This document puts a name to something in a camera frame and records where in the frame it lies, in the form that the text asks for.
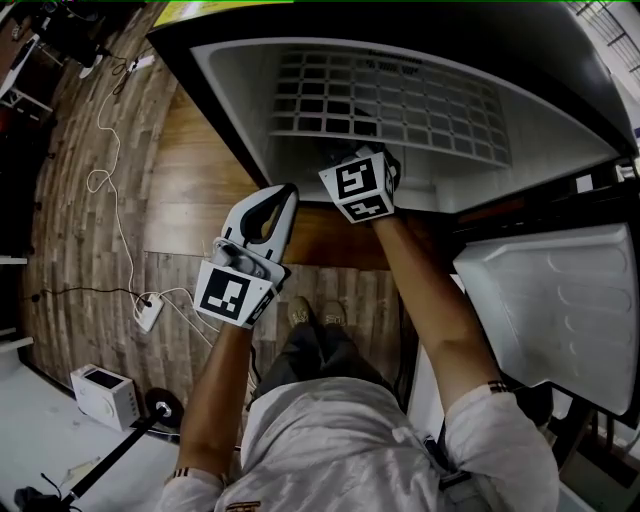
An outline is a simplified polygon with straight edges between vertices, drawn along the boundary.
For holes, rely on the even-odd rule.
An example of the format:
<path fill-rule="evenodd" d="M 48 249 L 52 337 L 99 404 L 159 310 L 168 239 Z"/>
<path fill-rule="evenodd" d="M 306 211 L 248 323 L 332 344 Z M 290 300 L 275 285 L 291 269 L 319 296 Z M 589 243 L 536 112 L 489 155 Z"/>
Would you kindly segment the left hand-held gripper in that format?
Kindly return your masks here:
<path fill-rule="evenodd" d="M 282 257 L 298 200 L 295 185 L 281 184 L 231 208 L 212 258 L 200 266 L 194 295 L 198 312 L 245 329 L 255 325 L 290 275 Z"/>

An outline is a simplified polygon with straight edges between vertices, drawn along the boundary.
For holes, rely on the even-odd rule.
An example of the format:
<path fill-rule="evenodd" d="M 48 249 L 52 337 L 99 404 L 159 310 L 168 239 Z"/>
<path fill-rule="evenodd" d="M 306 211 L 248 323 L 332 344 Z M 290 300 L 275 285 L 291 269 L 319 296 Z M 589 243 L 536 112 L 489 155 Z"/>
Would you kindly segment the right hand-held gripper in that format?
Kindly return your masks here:
<path fill-rule="evenodd" d="M 401 165 L 388 150 L 374 152 L 364 146 L 355 156 L 318 175 L 330 199 L 350 223 L 394 213 Z"/>

